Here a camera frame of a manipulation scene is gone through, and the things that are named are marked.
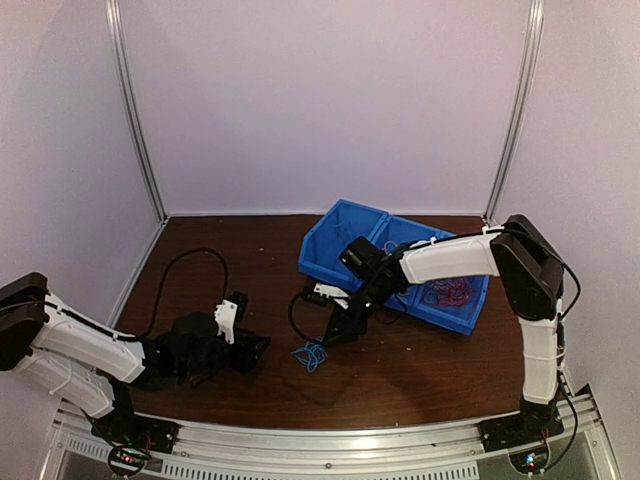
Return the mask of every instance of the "blue rubber band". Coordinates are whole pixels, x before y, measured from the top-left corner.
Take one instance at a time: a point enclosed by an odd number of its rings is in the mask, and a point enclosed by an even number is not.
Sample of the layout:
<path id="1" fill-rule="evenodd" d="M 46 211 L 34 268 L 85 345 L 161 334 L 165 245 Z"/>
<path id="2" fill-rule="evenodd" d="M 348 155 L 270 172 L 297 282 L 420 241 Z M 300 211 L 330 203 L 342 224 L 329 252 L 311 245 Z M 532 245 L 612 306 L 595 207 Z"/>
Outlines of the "blue rubber band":
<path id="1" fill-rule="evenodd" d="M 322 342 L 322 337 L 317 337 L 318 342 Z M 302 348 L 291 352 L 293 358 L 307 367 L 307 372 L 315 372 L 320 365 L 327 361 L 328 355 L 321 344 L 307 342 Z"/>

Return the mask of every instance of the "brown wooden surface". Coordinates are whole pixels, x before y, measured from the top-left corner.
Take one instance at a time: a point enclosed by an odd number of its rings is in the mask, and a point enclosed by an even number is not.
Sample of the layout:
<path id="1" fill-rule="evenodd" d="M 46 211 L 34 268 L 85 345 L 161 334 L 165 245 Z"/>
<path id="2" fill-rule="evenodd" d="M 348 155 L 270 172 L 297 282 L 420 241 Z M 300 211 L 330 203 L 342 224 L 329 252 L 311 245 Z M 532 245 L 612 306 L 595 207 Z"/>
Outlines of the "brown wooden surface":
<path id="1" fill-rule="evenodd" d="M 412 317 L 385 326 L 370 321 L 357 343 L 329 350 L 314 374 L 290 352 L 304 344 L 287 323 L 290 297 L 308 282 L 298 273 L 302 238 L 319 217 L 176 218 L 169 222 L 124 309 L 118 328 L 142 332 L 151 317 L 164 266 L 182 251 L 208 246 L 222 252 L 230 289 L 249 295 L 243 326 L 270 335 L 259 367 L 224 371 L 197 391 L 186 387 L 132 392 L 141 412 L 227 425 L 281 428 L 360 428 L 416 425 L 513 411 L 522 388 L 522 342 L 499 280 L 470 337 Z M 414 217 L 444 230 L 477 231 L 472 217 Z M 221 268 L 196 255 L 176 264 L 160 306 L 155 336 L 191 311 L 210 311 L 220 295 Z M 321 335 L 329 308 L 302 303 L 296 318 Z M 382 319 L 392 318 L 382 314 Z"/>

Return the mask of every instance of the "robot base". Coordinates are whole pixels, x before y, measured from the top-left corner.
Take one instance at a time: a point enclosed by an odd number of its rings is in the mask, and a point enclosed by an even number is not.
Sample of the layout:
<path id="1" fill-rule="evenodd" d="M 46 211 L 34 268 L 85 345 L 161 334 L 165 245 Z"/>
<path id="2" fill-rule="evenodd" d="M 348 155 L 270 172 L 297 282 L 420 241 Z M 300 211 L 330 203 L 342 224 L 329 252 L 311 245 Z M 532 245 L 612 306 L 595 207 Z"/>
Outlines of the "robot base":
<path id="1" fill-rule="evenodd" d="M 556 420 L 556 418 L 557 410 L 555 410 L 552 418 L 546 422 L 544 426 L 544 429 L 548 430 L 549 437 L 560 435 L 564 432 L 562 421 Z M 480 422 L 479 429 L 485 452 L 494 452 L 505 448 L 513 449 L 521 447 L 522 445 L 536 443 L 543 439 L 543 428 L 527 428 L 525 419 L 521 413 L 484 420 Z"/>

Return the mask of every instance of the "white bracket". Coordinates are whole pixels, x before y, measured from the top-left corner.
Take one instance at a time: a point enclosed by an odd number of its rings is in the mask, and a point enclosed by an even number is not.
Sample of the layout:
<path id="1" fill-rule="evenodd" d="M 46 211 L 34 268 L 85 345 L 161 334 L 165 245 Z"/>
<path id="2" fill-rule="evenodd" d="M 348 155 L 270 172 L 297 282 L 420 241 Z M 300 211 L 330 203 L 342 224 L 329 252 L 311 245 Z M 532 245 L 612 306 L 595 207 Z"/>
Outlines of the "white bracket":
<path id="1" fill-rule="evenodd" d="M 324 283 L 316 283 L 313 291 L 329 300 L 333 300 L 345 310 L 349 308 L 349 302 L 347 300 L 350 298 L 350 295 L 341 288 L 325 285 Z"/>
<path id="2" fill-rule="evenodd" d="M 214 318 L 220 331 L 218 336 L 224 334 L 224 338 L 229 345 L 233 345 L 235 338 L 233 337 L 233 325 L 236 322 L 236 313 L 238 306 L 229 300 L 223 300 L 214 312 Z"/>

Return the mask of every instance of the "black robotic arm joint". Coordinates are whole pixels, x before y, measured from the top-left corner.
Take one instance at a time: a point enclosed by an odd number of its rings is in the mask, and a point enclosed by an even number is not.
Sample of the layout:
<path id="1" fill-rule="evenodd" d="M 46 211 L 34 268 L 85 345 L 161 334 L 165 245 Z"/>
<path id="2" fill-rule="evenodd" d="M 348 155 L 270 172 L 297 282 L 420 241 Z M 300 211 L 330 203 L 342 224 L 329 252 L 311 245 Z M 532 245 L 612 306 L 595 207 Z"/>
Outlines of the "black robotic arm joint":
<path id="1" fill-rule="evenodd" d="M 557 253 L 524 215 L 509 217 L 503 227 L 491 252 L 511 309 L 525 320 L 555 318 L 564 275 Z"/>

